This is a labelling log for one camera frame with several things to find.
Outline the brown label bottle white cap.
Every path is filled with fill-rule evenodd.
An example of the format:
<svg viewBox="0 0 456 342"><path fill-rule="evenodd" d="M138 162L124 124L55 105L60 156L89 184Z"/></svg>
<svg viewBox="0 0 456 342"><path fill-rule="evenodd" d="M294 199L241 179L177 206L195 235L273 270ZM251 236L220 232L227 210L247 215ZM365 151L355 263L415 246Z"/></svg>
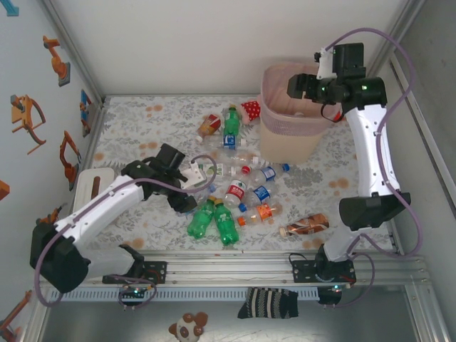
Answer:
<svg viewBox="0 0 456 342"><path fill-rule="evenodd" d="M279 228L282 237L310 235L329 228L328 218L324 214L313 214Z"/></svg>

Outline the clear bottle blue label white cap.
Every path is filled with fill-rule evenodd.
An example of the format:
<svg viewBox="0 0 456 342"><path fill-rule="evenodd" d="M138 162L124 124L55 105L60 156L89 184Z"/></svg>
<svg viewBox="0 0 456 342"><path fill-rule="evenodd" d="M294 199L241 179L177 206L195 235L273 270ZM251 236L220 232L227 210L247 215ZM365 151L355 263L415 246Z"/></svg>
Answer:
<svg viewBox="0 0 456 342"><path fill-rule="evenodd" d="M247 141L237 135L208 135L203 140L203 145L209 149L237 150L247 146Z"/></svg>

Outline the black white striped sock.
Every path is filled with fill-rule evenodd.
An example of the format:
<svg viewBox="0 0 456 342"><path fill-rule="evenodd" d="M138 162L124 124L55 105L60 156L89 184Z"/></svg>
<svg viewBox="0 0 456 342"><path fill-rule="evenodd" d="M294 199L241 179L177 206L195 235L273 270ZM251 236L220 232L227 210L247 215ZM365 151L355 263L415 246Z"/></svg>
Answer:
<svg viewBox="0 0 456 342"><path fill-rule="evenodd" d="M288 289L249 287L237 318L289 319L299 316L298 293Z"/></svg>

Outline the orange claw wall decoration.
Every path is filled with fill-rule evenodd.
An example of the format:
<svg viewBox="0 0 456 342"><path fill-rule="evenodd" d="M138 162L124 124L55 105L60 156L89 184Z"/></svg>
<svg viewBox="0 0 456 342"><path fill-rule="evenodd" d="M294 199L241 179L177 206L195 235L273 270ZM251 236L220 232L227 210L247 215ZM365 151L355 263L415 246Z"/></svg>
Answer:
<svg viewBox="0 0 456 342"><path fill-rule="evenodd" d="M35 150L40 148L40 146L46 144L46 140L40 139L35 132L36 128L39 128L46 123L46 117L40 105L28 95L12 95L10 97L10 101L12 106L11 122L13 124L20 123L20 126L14 128L12 133L16 133L19 130L25 130L36 144L27 152L27 155L30 155ZM40 118L40 121L37 124L33 123L32 112L34 110L38 113Z"/></svg>

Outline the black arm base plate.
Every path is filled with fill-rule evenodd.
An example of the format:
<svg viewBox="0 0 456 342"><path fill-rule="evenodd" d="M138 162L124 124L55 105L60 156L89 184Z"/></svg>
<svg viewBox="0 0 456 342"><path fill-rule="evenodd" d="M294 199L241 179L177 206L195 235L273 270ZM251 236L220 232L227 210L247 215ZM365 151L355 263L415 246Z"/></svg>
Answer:
<svg viewBox="0 0 456 342"><path fill-rule="evenodd" d="M291 262L295 283L331 283L354 284L356 273L352 261L336 262L336 268L331 276L320 276L317 272L315 260L294 260Z"/></svg>
<svg viewBox="0 0 456 342"><path fill-rule="evenodd" d="M145 261L140 279L147 279L154 284L164 284L167 276L166 261ZM132 281L115 279L112 276L104 276L103 284L131 284Z"/></svg>

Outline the blue orange wall decoration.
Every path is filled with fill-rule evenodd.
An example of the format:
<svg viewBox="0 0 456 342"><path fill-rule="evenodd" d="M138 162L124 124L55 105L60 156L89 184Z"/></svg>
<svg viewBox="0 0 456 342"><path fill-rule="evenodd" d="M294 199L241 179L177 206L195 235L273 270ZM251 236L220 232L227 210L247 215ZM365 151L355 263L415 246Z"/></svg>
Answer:
<svg viewBox="0 0 456 342"><path fill-rule="evenodd" d="M91 132L92 126L92 115L90 111L93 109L92 101L88 94L82 89L81 90L81 100L79 103L81 124L82 124L82 135L85 138Z"/></svg>

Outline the aluminium frame rails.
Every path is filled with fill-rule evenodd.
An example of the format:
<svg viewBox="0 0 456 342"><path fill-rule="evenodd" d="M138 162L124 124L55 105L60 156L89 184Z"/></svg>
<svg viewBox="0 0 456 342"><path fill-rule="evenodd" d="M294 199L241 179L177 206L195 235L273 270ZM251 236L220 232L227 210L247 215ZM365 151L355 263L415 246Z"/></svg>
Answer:
<svg viewBox="0 0 456 342"><path fill-rule="evenodd" d="M294 286L290 251L142 250L146 261L167 262L165 286ZM393 259L366 252L374 261L375 285L429 284L430 274L421 256Z"/></svg>

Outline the clear bottle orange label orange cap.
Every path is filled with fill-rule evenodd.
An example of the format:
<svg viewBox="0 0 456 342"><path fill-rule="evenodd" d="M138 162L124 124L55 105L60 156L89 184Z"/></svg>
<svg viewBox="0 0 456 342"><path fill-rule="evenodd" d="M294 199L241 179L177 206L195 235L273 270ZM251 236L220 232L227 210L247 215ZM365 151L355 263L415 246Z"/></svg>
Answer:
<svg viewBox="0 0 456 342"><path fill-rule="evenodd" d="M283 206L279 202L264 203L248 209L237 218L240 227L254 226L271 221L283 212Z"/></svg>

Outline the clear bottle lime label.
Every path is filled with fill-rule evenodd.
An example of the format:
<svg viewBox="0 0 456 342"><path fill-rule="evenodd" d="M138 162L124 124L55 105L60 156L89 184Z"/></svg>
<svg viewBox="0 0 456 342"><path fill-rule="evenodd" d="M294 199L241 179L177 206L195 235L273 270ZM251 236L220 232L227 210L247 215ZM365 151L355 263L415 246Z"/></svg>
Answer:
<svg viewBox="0 0 456 342"><path fill-rule="evenodd" d="M216 178L229 179L235 176L238 172L236 167L220 163L217 163L217 166L214 166L213 164L200 164L199 168L208 178L211 178L213 174L215 174Z"/></svg>

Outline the tea bottle orange red label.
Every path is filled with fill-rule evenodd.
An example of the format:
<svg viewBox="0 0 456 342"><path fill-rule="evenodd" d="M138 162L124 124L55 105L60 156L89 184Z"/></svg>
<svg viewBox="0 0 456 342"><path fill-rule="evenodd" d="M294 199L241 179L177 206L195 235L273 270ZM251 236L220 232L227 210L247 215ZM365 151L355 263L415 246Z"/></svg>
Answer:
<svg viewBox="0 0 456 342"><path fill-rule="evenodd" d="M202 143L207 136L213 135L219 129L220 125L221 119L218 115L208 115L197 129L197 142Z"/></svg>

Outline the floral tablecloth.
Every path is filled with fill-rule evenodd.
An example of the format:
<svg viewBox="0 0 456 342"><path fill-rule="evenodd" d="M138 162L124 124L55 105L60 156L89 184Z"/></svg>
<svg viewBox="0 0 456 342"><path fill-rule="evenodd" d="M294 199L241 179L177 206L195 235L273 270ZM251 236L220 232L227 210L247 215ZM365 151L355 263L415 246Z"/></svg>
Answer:
<svg viewBox="0 0 456 342"><path fill-rule="evenodd" d="M187 159L204 153L195 133L210 114L223 114L241 96L110 96L94 153L94 167L119 173L129 162L156 155L167 143ZM285 251L317 249L343 225L338 203L358 192L358 165L351 129L346 122L332 125L310 158L279 178L274 200L283 212L271 221L239 227L238 250ZM282 237L279 228L313 214L324 214L329 228L310 235ZM109 249L129 244L142 250L220 250L219 232L211 224L206 235L187 234L190 216L179 215L163 196L153 196L121 214L90 247Z"/></svg>

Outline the white tissue box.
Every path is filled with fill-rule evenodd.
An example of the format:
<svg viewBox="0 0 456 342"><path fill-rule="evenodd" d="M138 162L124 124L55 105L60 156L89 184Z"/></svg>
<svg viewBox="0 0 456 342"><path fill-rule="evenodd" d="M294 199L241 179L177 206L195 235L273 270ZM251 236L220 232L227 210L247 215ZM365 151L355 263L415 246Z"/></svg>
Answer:
<svg viewBox="0 0 456 342"><path fill-rule="evenodd" d="M115 179L115 172L112 168L102 167L93 168L82 171L79 174L78 182L76 185L76 195L73 203L73 213L76 213L84 205L88 204L92 199L90 198L93 178L100 176L100 191L98 194L106 190Z"/></svg>

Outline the pink plush toy polka dots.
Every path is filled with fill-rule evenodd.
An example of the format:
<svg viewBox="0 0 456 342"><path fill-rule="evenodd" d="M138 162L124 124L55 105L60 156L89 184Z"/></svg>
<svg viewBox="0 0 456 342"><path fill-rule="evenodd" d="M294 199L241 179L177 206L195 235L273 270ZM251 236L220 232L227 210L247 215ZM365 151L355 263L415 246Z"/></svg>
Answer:
<svg viewBox="0 0 456 342"><path fill-rule="evenodd" d="M261 115L260 96L244 101L239 105L239 112L244 125L251 125L259 121Z"/></svg>

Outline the pink laundry basket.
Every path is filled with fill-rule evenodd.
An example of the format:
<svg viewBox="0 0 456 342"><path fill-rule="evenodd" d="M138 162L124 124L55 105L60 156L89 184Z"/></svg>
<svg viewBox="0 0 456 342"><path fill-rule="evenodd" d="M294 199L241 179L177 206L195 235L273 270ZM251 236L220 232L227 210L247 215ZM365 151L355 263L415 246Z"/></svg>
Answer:
<svg viewBox="0 0 456 342"><path fill-rule="evenodd" d="M268 130L260 118L261 157L272 163L301 164L311 156L326 130L313 136L279 135Z"/></svg>

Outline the clear bottle red label red cap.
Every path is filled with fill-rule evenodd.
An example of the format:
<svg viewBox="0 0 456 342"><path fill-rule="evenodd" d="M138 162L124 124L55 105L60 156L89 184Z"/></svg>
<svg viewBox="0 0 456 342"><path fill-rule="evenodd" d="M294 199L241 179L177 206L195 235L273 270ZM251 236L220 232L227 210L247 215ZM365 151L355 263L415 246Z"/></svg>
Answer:
<svg viewBox="0 0 456 342"><path fill-rule="evenodd" d="M250 172L251 168L245 165L232 176L224 196L224 204L229 209L235 209L241 204L248 190Z"/></svg>

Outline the clear bottle Pepsi label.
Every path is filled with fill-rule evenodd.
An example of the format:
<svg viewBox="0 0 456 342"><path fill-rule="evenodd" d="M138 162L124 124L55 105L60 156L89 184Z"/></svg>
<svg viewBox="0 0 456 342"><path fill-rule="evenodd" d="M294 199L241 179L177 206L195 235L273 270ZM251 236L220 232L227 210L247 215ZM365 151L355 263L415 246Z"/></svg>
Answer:
<svg viewBox="0 0 456 342"><path fill-rule="evenodd" d="M267 203L276 191L277 186L272 183L248 190L238 206L240 212L246 212L248 209Z"/></svg>

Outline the brown white plush toy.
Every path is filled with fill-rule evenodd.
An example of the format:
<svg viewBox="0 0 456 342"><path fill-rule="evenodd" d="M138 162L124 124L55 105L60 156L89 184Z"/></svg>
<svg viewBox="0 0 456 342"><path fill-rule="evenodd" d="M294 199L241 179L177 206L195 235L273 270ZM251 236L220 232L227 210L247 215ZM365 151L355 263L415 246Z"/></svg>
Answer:
<svg viewBox="0 0 456 342"><path fill-rule="evenodd" d="M208 315L205 312L185 313L168 328L168 331L179 342L198 342L207 322Z"/></svg>

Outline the clear unlabelled bottle white cap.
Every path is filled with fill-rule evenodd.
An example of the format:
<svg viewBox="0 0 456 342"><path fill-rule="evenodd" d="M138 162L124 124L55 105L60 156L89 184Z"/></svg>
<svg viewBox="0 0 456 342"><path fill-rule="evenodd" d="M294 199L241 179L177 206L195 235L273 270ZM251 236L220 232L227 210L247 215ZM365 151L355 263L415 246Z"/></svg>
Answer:
<svg viewBox="0 0 456 342"><path fill-rule="evenodd" d="M258 165L260 157L248 151L222 150L217 154L217 162L233 166Z"/></svg>

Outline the green bottle yellow cap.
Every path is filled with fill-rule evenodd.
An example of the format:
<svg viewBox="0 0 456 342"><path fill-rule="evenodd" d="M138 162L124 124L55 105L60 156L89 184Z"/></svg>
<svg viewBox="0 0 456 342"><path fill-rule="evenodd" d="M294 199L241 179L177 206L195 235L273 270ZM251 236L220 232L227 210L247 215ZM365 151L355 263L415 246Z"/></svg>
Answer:
<svg viewBox="0 0 456 342"><path fill-rule="evenodd" d="M224 117L223 135L238 136L241 118L237 107L235 105L230 105Z"/></svg>
<svg viewBox="0 0 456 342"><path fill-rule="evenodd" d="M214 219L223 245L228 246L237 243L239 234L231 211L224 205L222 199L215 200L214 208Z"/></svg>
<svg viewBox="0 0 456 342"><path fill-rule="evenodd" d="M194 213L192 221L187 227L187 233L195 239L205 236L208 226L214 217L214 203L216 197L209 196Z"/></svg>

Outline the translucent bin liner bag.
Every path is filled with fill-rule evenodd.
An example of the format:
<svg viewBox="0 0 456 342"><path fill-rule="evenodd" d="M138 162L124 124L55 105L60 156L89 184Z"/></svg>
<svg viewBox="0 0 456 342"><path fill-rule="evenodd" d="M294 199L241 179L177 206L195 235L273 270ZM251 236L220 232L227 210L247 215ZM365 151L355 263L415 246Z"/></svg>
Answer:
<svg viewBox="0 0 456 342"><path fill-rule="evenodd" d="M261 81L261 122L271 132L288 136L313 136L323 133L340 110L339 105L323 107L306 98L291 98L287 93L289 79L297 74L317 74L314 62L283 62L268 67Z"/></svg>

